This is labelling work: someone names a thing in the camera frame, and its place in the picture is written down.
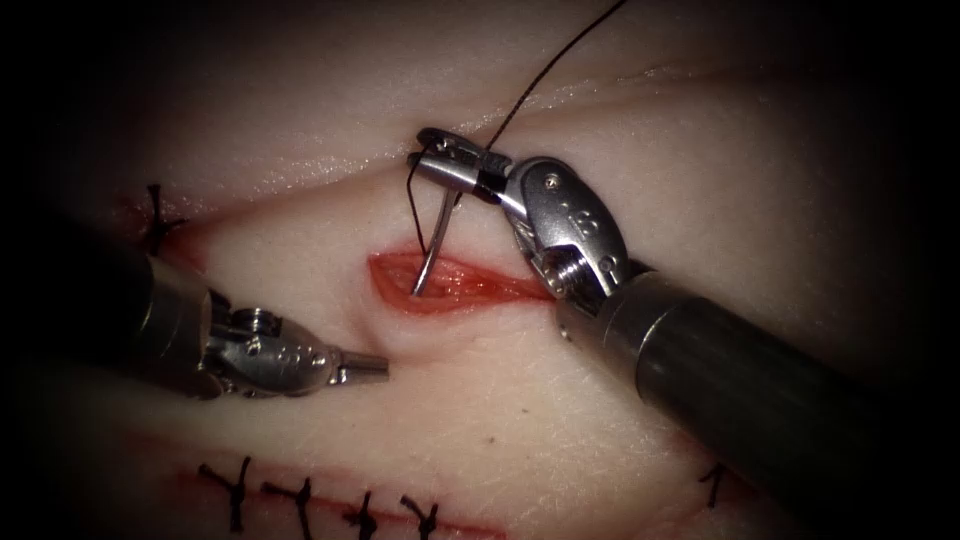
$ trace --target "red incision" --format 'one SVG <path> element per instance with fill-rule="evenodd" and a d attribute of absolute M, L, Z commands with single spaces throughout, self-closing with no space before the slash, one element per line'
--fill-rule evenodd
<path fill-rule="evenodd" d="M 505 302 L 552 300 L 534 280 L 507 277 L 449 258 L 437 259 L 423 295 L 411 296 L 422 262 L 419 253 L 375 254 L 367 258 L 374 287 L 384 302 L 407 313 L 433 315 Z"/>

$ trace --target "dark suture thread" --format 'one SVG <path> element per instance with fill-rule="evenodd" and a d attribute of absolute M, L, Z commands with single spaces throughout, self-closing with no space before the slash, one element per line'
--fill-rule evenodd
<path fill-rule="evenodd" d="M 150 222 L 150 228 L 143 235 L 141 243 L 146 246 L 150 255 L 157 256 L 160 253 L 160 244 L 167 234 L 186 223 L 187 220 L 186 218 L 180 218 L 174 221 L 164 221 L 160 211 L 160 184 L 150 184 L 147 186 L 147 192 L 150 193 L 150 202 L 153 205 L 153 220 Z"/>
<path fill-rule="evenodd" d="M 240 466 L 240 480 L 236 484 L 231 484 L 226 478 L 213 472 L 213 469 L 211 469 L 206 463 L 201 463 L 200 467 L 197 469 L 197 474 L 214 480 L 216 483 L 223 486 L 228 493 L 230 493 L 230 532 L 237 534 L 243 532 L 243 522 L 240 517 L 240 505 L 243 504 L 243 499 L 246 497 L 247 493 L 247 486 L 244 483 L 244 479 L 247 477 L 247 467 L 249 466 L 250 456 L 247 456 L 243 458 L 243 465 Z"/>
<path fill-rule="evenodd" d="M 484 147 L 484 150 L 489 152 L 490 149 L 493 148 L 493 144 L 497 142 L 497 139 L 499 139 L 500 135 L 503 134 L 503 130 L 507 129 L 507 124 L 509 124 L 510 121 L 513 120 L 513 117 L 517 115 L 517 112 L 520 110 L 520 107 L 527 100 L 527 98 L 530 97 L 530 93 L 533 92 L 533 89 L 537 87 L 537 84 L 539 84 L 540 81 L 547 76 L 547 73 L 549 73 L 550 70 L 553 69 L 554 64 L 556 64 L 560 60 L 560 58 L 563 57 L 563 55 L 567 54 L 567 51 L 573 48 L 573 46 L 576 45 L 578 41 L 583 39 L 584 36 L 589 34 L 594 28 L 596 28 L 600 23 L 602 23 L 611 15 L 613 15 L 618 9 L 620 9 L 621 6 L 623 6 L 626 3 L 627 3 L 627 0 L 620 0 L 619 2 L 611 6 L 610 9 L 604 12 L 603 15 L 600 15 L 600 17 L 598 17 L 597 20 L 590 23 L 590 25 L 584 28 L 579 34 L 577 34 L 575 38 L 570 40 L 570 43 L 567 43 L 567 45 L 563 49 L 561 49 L 560 52 L 558 52 L 556 56 L 554 56 L 553 59 L 550 60 L 550 62 L 548 62 L 547 65 L 542 70 L 540 70 L 540 73 L 538 73 L 537 76 L 533 78 L 533 82 L 531 82 L 530 85 L 527 86 L 527 89 L 524 90 L 523 94 L 520 95 L 520 99 L 518 99 L 517 102 L 513 105 L 513 108 L 510 109 L 510 112 L 507 114 L 507 117 L 504 118 L 503 123 L 500 124 L 500 127 L 497 129 L 497 132 L 493 134 L 493 137 L 490 139 L 490 142 L 487 143 L 487 146 Z M 423 249 L 424 256 L 426 256 L 427 250 L 423 246 L 423 232 L 420 230 L 420 220 L 417 218 L 417 208 L 416 208 L 416 205 L 414 205 L 413 203 L 413 193 L 410 190 L 410 182 L 413 180 L 413 173 L 416 172 L 417 165 L 419 164 L 420 164 L 420 157 L 417 157 L 416 163 L 414 163 L 413 167 L 410 169 L 410 176 L 407 177 L 407 194 L 410 197 L 410 207 L 413 209 L 413 221 L 417 225 L 417 238 L 420 239 L 420 247 L 421 249 Z M 457 193 L 457 198 L 454 199 L 453 201 L 454 206 L 460 204 L 461 197 L 463 197 L 463 192 Z"/>
<path fill-rule="evenodd" d="M 360 507 L 359 512 L 350 512 L 343 515 L 343 519 L 347 520 L 351 527 L 360 527 L 358 537 L 360 540 L 370 540 L 377 530 L 377 520 L 373 519 L 373 516 L 367 511 L 367 507 L 370 505 L 370 494 L 369 491 L 364 493 L 363 506 Z"/>
<path fill-rule="evenodd" d="M 423 256 L 427 256 L 427 246 L 423 243 L 423 230 L 420 229 L 420 216 L 417 215 L 417 203 L 413 200 L 413 173 L 417 172 L 417 167 L 420 166 L 420 160 L 423 159 L 423 154 L 427 151 L 427 147 L 424 146 L 423 150 L 417 154 L 417 160 L 413 162 L 413 167 L 410 167 L 410 174 L 407 175 L 407 199 L 410 201 L 410 210 L 413 211 L 413 223 L 417 226 L 417 240 L 420 242 L 420 251 L 423 253 Z"/>
<path fill-rule="evenodd" d="M 300 491 L 291 491 L 284 489 L 276 484 L 264 482 L 260 485 L 260 491 L 271 495 L 283 495 L 293 499 L 297 505 L 297 516 L 300 518 L 300 530 L 303 531 L 303 540 L 313 540 L 310 534 L 310 522 L 307 520 L 307 503 L 310 502 L 310 477 L 303 479 L 303 487 Z"/>
<path fill-rule="evenodd" d="M 544 67 L 540 71 L 540 73 L 537 74 L 536 77 L 534 77 L 533 82 L 530 83 L 530 86 L 528 86 L 527 89 L 524 90 L 523 94 L 520 96 L 520 99 L 518 99 L 517 103 L 513 106 L 513 109 L 510 110 L 510 113 L 507 114 L 507 117 L 503 120 L 503 123 L 500 124 L 500 129 L 498 129 L 497 132 L 493 134 L 493 138 L 490 139 L 490 142 L 487 143 L 487 146 L 484 147 L 484 150 L 489 152 L 490 149 L 493 148 L 493 143 L 497 142 L 497 139 L 499 139 L 500 135 L 503 134 L 503 130 L 507 128 L 507 124 L 509 124 L 510 121 L 513 120 L 513 117 L 517 114 L 517 111 L 520 110 L 520 106 L 523 105 L 523 102 L 527 100 L 527 98 L 530 96 L 530 93 L 533 92 L 533 89 L 536 88 L 537 84 L 540 83 L 540 80 L 546 77 L 547 73 L 549 73 L 550 70 L 553 69 L 553 65 L 556 64 L 560 60 L 560 58 L 563 57 L 563 55 L 567 54 L 567 51 L 573 48 L 573 46 L 576 45 L 578 41 L 583 39 L 583 37 L 589 34 L 591 30 L 593 30 L 600 23 L 605 21 L 608 17 L 610 17 L 610 15 L 613 15 L 614 12 L 616 12 L 618 9 L 620 9 L 621 6 L 623 6 L 623 4 L 626 4 L 626 3 L 627 3 L 627 0 L 620 0 L 619 2 L 614 4 L 603 15 L 598 17 L 597 20 L 590 23 L 590 26 L 584 28 L 582 32 L 577 34 L 577 37 L 570 40 L 570 43 L 567 43 L 567 46 L 561 49 L 560 52 L 558 52 L 557 55 L 553 57 L 553 60 L 550 60 L 550 62 L 547 63 L 546 67 Z"/>
<path fill-rule="evenodd" d="M 417 503 L 406 495 L 400 497 L 400 504 L 409 508 L 410 511 L 417 515 L 417 519 L 420 520 L 420 526 L 417 527 L 417 530 L 420 531 L 420 540 L 429 540 L 430 533 L 437 530 L 437 510 L 440 508 L 440 505 L 434 504 L 430 508 L 430 515 L 427 516 L 420 510 Z"/>
<path fill-rule="evenodd" d="M 711 510 L 717 507 L 717 491 L 720 489 L 720 479 L 723 478 L 723 473 L 726 470 L 727 468 L 723 466 L 723 463 L 717 463 L 710 469 L 710 472 L 698 480 L 698 482 L 703 483 L 711 478 L 713 479 L 713 485 L 710 487 L 710 498 L 707 499 L 707 508 Z"/>

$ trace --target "metal screw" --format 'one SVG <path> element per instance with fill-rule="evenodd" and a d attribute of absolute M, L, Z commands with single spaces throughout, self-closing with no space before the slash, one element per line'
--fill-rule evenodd
<path fill-rule="evenodd" d="M 562 295 L 566 290 L 566 286 L 563 284 L 563 280 L 560 279 L 560 274 L 557 273 L 554 268 L 546 268 L 543 270 L 543 279 L 547 281 L 547 286 L 553 289 L 557 294 Z"/>
<path fill-rule="evenodd" d="M 614 266 L 613 258 L 610 256 L 607 256 L 600 259 L 600 264 L 598 266 L 600 267 L 600 271 L 603 273 L 608 274 L 610 272 L 613 272 L 613 266 Z"/>
<path fill-rule="evenodd" d="M 247 342 L 247 356 L 256 356 L 260 354 L 260 339 L 252 338 Z"/>
<path fill-rule="evenodd" d="M 543 180 L 543 186 L 550 191 L 560 187 L 560 177 L 556 173 L 550 173 Z"/>

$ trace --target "interrupted suture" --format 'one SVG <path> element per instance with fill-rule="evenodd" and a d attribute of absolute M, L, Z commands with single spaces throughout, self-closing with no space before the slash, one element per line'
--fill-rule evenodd
<path fill-rule="evenodd" d="M 240 466 L 240 476 L 236 484 L 231 484 L 229 480 L 216 473 L 211 469 L 207 464 L 201 464 L 197 469 L 197 473 L 204 478 L 209 478 L 216 482 L 217 484 L 223 486 L 224 489 L 229 493 L 229 504 L 230 504 L 230 532 L 242 534 L 243 533 L 243 522 L 241 519 L 241 505 L 246 498 L 246 484 L 244 479 L 246 478 L 247 469 L 250 466 L 251 457 L 246 456 L 243 458 L 243 464 Z M 717 463 L 710 472 L 700 478 L 698 481 L 704 483 L 710 479 L 713 480 L 710 489 L 710 496 L 707 502 L 708 508 L 715 508 L 717 505 L 717 490 L 720 486 L 720 479 L 723 477 L 726 472 L 726 467 L 721 463 Z M 310 478 L 304 478 L 303 486 L 299 491 L 294 491 L 281 487 L 272 482 L 263 482 L 260 485 L 260 491 L 268 495 L 278 495 L 293 501 L 297 507 L 297 517 L 300 521 L 300 529 L 302 533 L 303 540 L 313 540 L 313 534 L 310 531 L 310 521 L 307 516 L 307 504 L 310 502 L 312 497 L 311 495 L 312 485 Z M 358 540 L 371 540 L 374 533 L 377 531 L 377 520 L 370 515 L 370 498 L 373 496 L 373 492 L 367 491 L 363 495 L 363 504 L 360 506 L 359 510 L 351 510 L 350 512 L 345 512 L 342 514 L 343 519 L 350 524 L 351 527 L 357 527 L 357 538 Z M 420 540 L 429 540 L 430 535 L 437 530 L 437 512 L 440 509 L 440 505 L 433 503 L 430 506 L 430 512 L 425 513 L 420 509 L 420 505 L 417 504 L 412 498 L 407 495 L 400 497 L 400 505 L 407 508 L 417 517 L 417 531 L 420 533 Z"/>
<path fill-rule="evenodd" d="M 206 463 L 201 463 L 200 467 L 197 468 L 197 473 L 200 476 L 212 479 L 223 486 L 224 489 L 227 490 L 227 493 L 230 494 L 230 532 L 238 534 L 243 532 L 240 505 L 243 504 L 243 499 L 247 496 L 247 485 L 244 483 L 244 479 L 247 476 L 247 467 L 249 466 L 250 456 L 247 456 L 243 458 L 243 465 L 240 466 L 240 478 L 236 484 L 231 484 L 229 480 L 213 472 L 213 469 Z"/>
<path fill-rule="evenodd" d="M 150 228 L 143 235 L 141 245 L 147 250 L 147 253 L 154 257 L 160 253 L 160 244 L 163 239 L 173 229 L 185 224 L 186 218 L 165 221 L 160 208 L 160 184 L 150 184 L 147 186 L 147 192 L 150 193 L 150 203 L 153 207 L 153 217 L 150 221 Z"/>

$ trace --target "skin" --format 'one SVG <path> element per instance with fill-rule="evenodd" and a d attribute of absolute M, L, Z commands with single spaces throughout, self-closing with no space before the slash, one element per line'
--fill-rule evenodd
<path fill-rule="evenodd" d="M 416 131 L 485 143 L 604 3 L 375 7 L 163 21 L 107 55 L 99 92 L 46 113 L 61 122 L 38 145 L 56 156 L 44 196 L 133 239 L 159 182 L 165 214 L 192 220 L 165 258 L 189 265 L 175 247 L 202 247 L 206 278 L 235 305 L 392 361 L 388 384 L 211 402 L 84 366 L 24 367 L 43 380 L 31 399 L 50 459 L 36 461 L 89 493 L 69 498 L 70 515 L 119 536 L 232 537 L 227 492 L 196 470 L 236 482 L 249 455 L 256 538 L 301 537 L 293 499 L 255 492 L 296 492 L 308 476 L 330 501 L 308 510 L 315 538 L 356 538 L 340 514 L 367 490 L 374 538 L 418 537 L 403 494 L 454 524 L 431 539 L 802 536 L 733 477 L 707 509 L 697 479 L 711 456 L 563 342 L 549 303 L 411 315 L 371 285 L 370 254 L 416 249 L 403 186 Z M 926 266 L 896 109 L 832 22 L 628 3 L 497 148 L 567 161 L 632 257 L 866 384 L 912 391 Z M 442 193 L 421 182 L 416 194 L 428 232 Z M 502 213 L 470 198 L 444 254 L 531 276 Z"/>

